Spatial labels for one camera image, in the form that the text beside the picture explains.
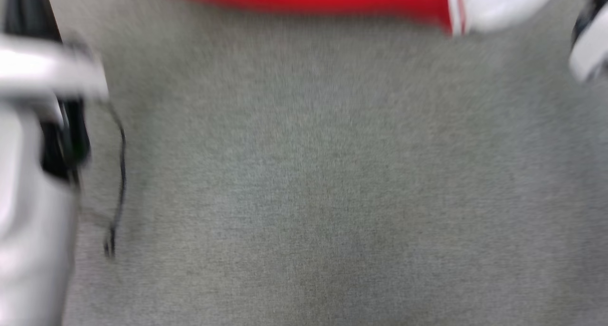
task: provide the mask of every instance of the cable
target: cable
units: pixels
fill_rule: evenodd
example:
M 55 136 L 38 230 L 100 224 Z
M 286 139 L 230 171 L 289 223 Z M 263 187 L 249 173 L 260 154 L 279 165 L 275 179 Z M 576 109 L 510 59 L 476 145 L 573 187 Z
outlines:
M 116 206 L 116 212 L 114 214 L 112 221 L 109 224 L 108 233 L 107 233 L 106 239 L 104 241 L 104 252 L 106 254 L 106 257 L 113 259 L 115 256 L 115 250 L 116 250 L 116 230 L 119 227 L 120 220 L 122 219 L 122 212 L 124 209 L 124 191 L 126 190 L 126 164 L 125 164 L 126 160 L 124 157 L 124 153 L 126 150 L 126 137 L 124 136 L 124 127 L 122 126 L 120 117 L 116 113 L 114 105 L 112 105 L 112 103 L 108 102 L 106 104 L 106 107 L 108 108 L 109 113 L 112 115 L 112 118 L 114 119 L 114 122 L 116 123 L 116 126 L 119 128 L 120 137 L 122 139 L 122 142 L 120 145 L 120 190 L 119 190 L 119 196 L 118 196 L 118 203 Z

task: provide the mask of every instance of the white object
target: white object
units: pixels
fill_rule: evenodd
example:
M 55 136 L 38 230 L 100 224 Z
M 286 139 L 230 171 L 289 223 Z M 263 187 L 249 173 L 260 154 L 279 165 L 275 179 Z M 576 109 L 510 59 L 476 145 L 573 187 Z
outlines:
M 61 324 L 78 195 L 43 172 L 41 134 L 33 112 L 0 102 L 0 325 Z
M 104 66 L 61 44 L 0 35 L 0 100 L 33 96 L 108 99 Z
M 454 35 L 513 27 L 539 12 L 550 0 L 449 0 Z
M 608 62 L 608 5 L 579 36 L 570 55 L 572 75 L 585 82 L 599 76 Z

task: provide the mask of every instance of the gray carpet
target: gray carpet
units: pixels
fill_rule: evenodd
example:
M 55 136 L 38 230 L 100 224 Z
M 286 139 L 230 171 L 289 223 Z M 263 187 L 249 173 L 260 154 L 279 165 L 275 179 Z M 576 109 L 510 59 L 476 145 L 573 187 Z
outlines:
M 567 59 L 582 0 L 451 40 L 389 17 L 52 0 L 128 137 L 117 258 L 80 225 L 67 326 L 599 326 L 608 94 Z M 90 107 L 87 209 L 119 134 Z

